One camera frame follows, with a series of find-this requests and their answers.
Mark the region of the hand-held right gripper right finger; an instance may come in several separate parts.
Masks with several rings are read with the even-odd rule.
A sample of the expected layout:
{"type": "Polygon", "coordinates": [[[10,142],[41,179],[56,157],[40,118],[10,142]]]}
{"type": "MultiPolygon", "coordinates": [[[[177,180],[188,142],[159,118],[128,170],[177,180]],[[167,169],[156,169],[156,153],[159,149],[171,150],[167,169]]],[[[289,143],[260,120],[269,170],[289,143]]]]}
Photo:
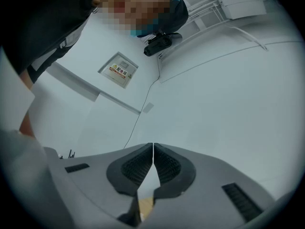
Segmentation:
{"type": "Polygon", "coordinates": [[[142,229],[257,228],[275,204],[262,186],[212,156],[156,143],[154,165],[160,187],[142,229]]]}

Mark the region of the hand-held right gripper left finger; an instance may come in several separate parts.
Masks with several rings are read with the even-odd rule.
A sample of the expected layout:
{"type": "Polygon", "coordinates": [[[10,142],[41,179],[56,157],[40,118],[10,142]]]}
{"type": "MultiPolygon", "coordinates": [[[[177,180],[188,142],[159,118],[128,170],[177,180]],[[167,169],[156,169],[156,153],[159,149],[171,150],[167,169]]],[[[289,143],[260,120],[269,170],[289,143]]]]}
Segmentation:
{"type": "Polygon", "coordinates": [[[68,159],[52,148],[45,152],[75,226],[140,225],[137,190],[152,166],[152,143],[68,159]]]}

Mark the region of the black router with antennas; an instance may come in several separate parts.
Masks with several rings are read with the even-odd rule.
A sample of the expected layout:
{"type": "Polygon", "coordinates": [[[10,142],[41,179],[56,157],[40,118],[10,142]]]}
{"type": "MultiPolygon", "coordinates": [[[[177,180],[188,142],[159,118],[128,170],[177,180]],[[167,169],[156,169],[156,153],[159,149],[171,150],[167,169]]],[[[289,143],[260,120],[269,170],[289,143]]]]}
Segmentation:
{"type": "Polygon", "coordinates": [[[69,159],[74,158],[75,151],[73,149],[68,149],[67,151],[64,151],[62,154],[58,154],[59,159],[69,159]]]}

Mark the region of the person's black shirt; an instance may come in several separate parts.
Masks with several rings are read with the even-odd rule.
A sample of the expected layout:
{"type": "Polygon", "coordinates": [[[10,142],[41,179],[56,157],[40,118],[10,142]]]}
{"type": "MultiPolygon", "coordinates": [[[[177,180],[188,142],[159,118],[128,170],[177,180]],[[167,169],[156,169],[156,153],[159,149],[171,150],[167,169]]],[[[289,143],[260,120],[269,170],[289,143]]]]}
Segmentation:
{"type": "Polygon", "coordinates": [[[92,0],[0,0],[0,44],[17,74],[32,82],[80,38],[92,0]]]}

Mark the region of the small white wall plate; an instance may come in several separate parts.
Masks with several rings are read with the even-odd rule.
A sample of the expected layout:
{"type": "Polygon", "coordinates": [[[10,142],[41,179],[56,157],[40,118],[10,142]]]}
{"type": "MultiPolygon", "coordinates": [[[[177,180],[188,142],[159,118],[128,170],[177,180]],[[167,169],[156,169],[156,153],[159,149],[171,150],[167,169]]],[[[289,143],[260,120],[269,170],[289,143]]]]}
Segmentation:
{"type": "Polygon", "coordinates": [[[154,107],[154,104],[149,102],[142,110],[143,113],[147,114],[151,111],[151,109],[154,107]]]}

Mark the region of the white wall electrical panel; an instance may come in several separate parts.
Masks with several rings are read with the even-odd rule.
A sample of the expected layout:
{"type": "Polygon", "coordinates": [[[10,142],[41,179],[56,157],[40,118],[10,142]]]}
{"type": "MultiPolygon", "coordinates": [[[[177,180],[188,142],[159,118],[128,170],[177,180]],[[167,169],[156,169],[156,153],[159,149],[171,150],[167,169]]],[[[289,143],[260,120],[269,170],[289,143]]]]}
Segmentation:
{"type": "Polygon", "coordinates": [[[117,52],[99,69],[98,73],[125,89],[137,69],[137,64],[117,52]]]}

